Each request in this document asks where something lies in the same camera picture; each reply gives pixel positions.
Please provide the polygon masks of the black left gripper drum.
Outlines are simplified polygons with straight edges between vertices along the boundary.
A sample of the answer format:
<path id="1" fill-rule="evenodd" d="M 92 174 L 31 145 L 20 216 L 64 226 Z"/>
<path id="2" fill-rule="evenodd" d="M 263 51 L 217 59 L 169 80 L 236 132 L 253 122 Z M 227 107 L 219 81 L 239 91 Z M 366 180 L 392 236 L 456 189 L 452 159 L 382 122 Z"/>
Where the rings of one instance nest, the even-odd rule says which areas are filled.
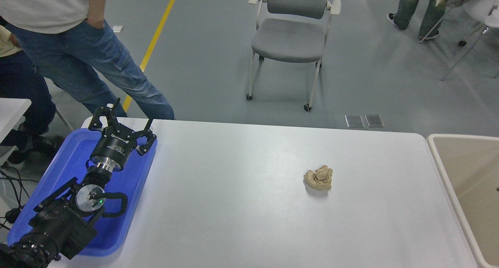
<path id="1" fill-rule="evenodd" d="M 122 171 L 130 154 L 137 147 L 131 129 L 104 129 L 90 160 L 108 171 Z"/>

